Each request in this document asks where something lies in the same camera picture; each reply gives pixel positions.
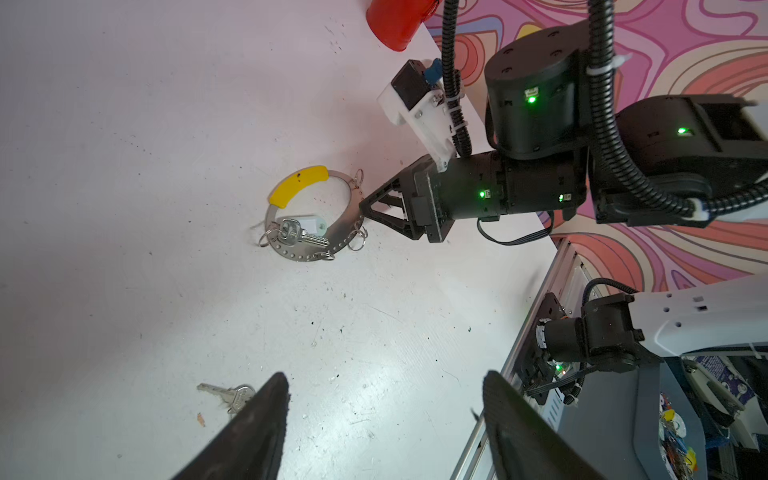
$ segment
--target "metal frame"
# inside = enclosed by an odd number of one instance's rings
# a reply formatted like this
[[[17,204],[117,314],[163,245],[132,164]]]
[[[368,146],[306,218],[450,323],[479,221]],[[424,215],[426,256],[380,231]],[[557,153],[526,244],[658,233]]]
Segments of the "metal frame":
[[[521,380],[515,374],[519,367],[518,358],[522,351],[524,340],[533,334],[535,315],[541,305],[544,296],[553,292],[561,301],[561,305],[570,315],[573,310],[581,308],[581,292],[589,281],[589,276],[584,270],[581,259],[576,254],[573,244],[567,240],[561,240],[558,252],[552,260],[544,281],[541,283],[531,309],[525,317],[518,338],[512,345],[511,351],[501,369],[501,374],[513,387],[520,388]],[[479,480],[480,478],[492,480],[495,470],[488,447],[488,434],[485,431],[485,419],[481,413],[469,436],[467,445],[456,463],[450,480]]]

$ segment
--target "wire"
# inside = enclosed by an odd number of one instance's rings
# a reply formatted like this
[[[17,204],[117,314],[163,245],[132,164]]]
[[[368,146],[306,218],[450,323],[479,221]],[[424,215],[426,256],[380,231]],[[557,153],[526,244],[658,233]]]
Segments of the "wire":
[[[480,225],[481,220],[478,218],[478,232],[485,237],[486,240],[490,240],[493,243],[498,243],[499,245],[505,245],[507,247],[514,247],[516,245],[522,245],[524,243],[529,243],[534,240],[540,240],[542,238],[549,237],[549,234],[552,233],[552,226],[554,226],[554,211],[548,211],[547,214],[550,218],[549,227],[544,228],[543,230],[539,230],[538,232],[529,233],[525,237],[520,237],[516,240],[510,240],[508,242],[500,242],[496,240],[494,237],[491,237],[488,235],[485,230],[482,229],[482,226]]]
[[[462,104],[458,98],[462,89],[462,76],[460,71],[454,69],[457,17],[458,0],[445,0],[442,6],[442,83],[445,96],[455,99],[447,101],[446,105],[455,108],[451,111],[451,125],[454,128],[456,154],[467,158],[472,155],[472,142],[469,140],[469,130],[465,126]]]
[[[578,396],[581,393],[581,387],[584,386],[584,379],[576,379],[576,382],[574,382],[574,385],[571,387],[571,392],[568,393],[565,398],[563,398],[563,403],[565,405],[570,405],[573,402],[576,402],[578,400]]]
[[[598,370],[598,366],[593,365],[586,369],[581,369],[578,372],[574,373],[573,375],[569,375],[567,377],[564,377],[563,379],[559,379],[557,382],[543,383],[541,385],[529,387],[527,390],[525,390],[525,395],[534,396],[540,393],[549,392],[552,389],[556,389],[560,386],[567,385],[568,383],[571,383],[574,380],[587,375],[588,373],[597,372],[597,370]]]
[[[588,0],[589,67],[603,69],[614,60],[614,0]],[[632,161],[616,125],[614,114],[614,69],[589,75],[589,105],[592,129],[602,157],[614,176],[644,205],[680,217],[696,210],[691,199],[658,187]],[[731,214],[768,200],[768,180],[723,197],[701,199],[702,210],[712,217]]]
[[[597,285],[608,285],[612,286],[615,289],[619,289],[624,293],[629,293],[632,295],[633,293],[637,293],[639,290],[635,290],[629,285],[624,285],[622,282],[617,282],[616,280],[612,278],[594,278],[587,283],[587,286],[584,287],[584,294],[581,295],[581,306],[587,304],[589,301],[589,294],[592,293],[592,289],[595,288]]]

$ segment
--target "red cup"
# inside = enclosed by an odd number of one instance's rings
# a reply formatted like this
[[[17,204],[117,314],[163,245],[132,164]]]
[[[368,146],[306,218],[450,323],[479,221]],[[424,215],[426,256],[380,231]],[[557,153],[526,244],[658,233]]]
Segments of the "red cup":
[[[373,0],[366,20],[373,34],[394,51],[403,51],[440,0]]]

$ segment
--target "colorful swirl pattern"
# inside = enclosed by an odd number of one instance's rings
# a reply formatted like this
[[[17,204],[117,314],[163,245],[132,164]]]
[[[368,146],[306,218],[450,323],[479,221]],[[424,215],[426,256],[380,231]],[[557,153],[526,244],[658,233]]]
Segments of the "colorful swirl pattern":
[[[502,45],[586,17],[586,0],[462,0],[456,66],[485,111],[486,61]],[[768,2],[616,0],[616,49],[633,58],[617,77],[617,108],[659,94],[730,93],[768,98]],[[440,45],[442,10],[427,22]],[[549,221],[546,214],[542,220]],[[639,290],[681,290],[768,272],[768,220],[708,228],[598,225],[591,200],[553,237],[567,237],[595,276]]]

